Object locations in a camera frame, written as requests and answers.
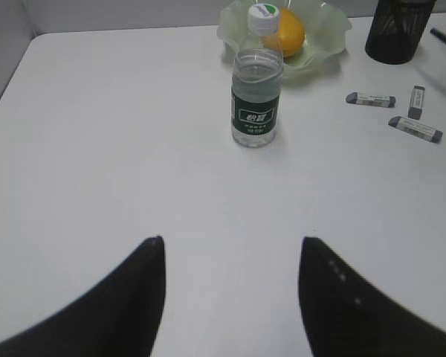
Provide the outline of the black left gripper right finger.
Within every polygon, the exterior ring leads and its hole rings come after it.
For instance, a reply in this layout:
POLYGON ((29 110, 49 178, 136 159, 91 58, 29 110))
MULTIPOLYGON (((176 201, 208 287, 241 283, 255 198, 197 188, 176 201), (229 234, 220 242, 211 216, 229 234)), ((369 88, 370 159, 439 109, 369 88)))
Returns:
POLYGON ((446 332, 365 280, 322 239, 302 241, 298 298, 313 356, 446 356, 446 332))

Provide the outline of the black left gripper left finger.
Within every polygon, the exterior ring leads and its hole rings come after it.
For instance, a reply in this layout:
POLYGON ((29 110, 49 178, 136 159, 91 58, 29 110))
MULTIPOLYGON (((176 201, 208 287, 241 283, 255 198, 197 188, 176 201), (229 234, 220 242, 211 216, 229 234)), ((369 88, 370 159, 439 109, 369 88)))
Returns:
POLYGON ((164 239, 145 239, 73 303, 0 342, 0 356, 150 356, 166 288, 164 239))

